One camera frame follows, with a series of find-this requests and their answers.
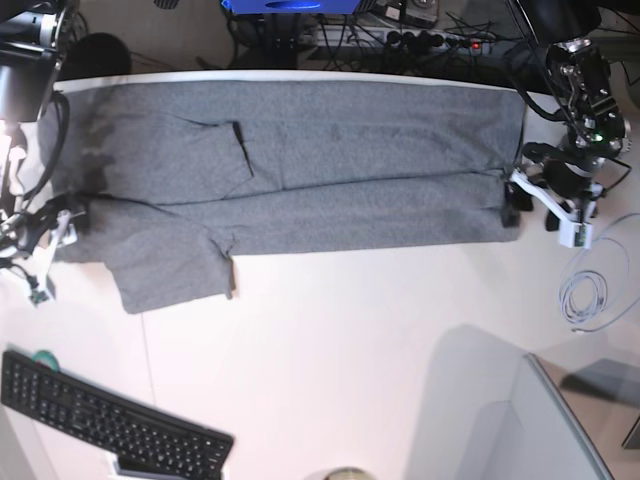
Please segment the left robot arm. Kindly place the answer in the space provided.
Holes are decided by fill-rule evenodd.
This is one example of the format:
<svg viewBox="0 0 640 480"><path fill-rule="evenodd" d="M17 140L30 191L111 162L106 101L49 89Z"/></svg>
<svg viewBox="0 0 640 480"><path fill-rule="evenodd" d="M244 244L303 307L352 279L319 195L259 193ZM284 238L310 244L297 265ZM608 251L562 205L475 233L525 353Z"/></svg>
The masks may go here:
<svg viewBox="0 0 640 480"><path fill-rule="evenodd" d="M601 24L598 5L589 1L510 1L507 8L522 39L504 56L505 73L525 104L541 118L562 123L559 145L528 142L521 152L535 172L517 167L524 186L511 180L514 208L528 210L548 195L545 228L557 232L569 223L584 229L597 213L608 188L595 178L606 163L620 165L628 148L629 127L613 97L611 69L589 35ZM523 52L535 60L558 104L544 110L519 83L513 62Z"/></svg>

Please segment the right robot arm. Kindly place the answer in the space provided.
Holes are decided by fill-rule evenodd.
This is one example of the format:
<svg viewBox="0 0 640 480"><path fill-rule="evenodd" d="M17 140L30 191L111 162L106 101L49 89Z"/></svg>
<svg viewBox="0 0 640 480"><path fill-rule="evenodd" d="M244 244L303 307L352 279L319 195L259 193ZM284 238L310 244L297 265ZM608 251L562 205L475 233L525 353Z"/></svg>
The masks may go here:
<svg viewBox="0 0 640 480"><path fill-rule="evenodd" d="M50 181L70 124L70 104L54 84L70 48L76 1L4 1L1 4L1 271L24 286L38 306L55 297L49 270L59 248L77 240L86 213L67 193L31 205ZM54 108L58 131L49 161L34 186L19 172L29 153L23 125Z"/></svg>

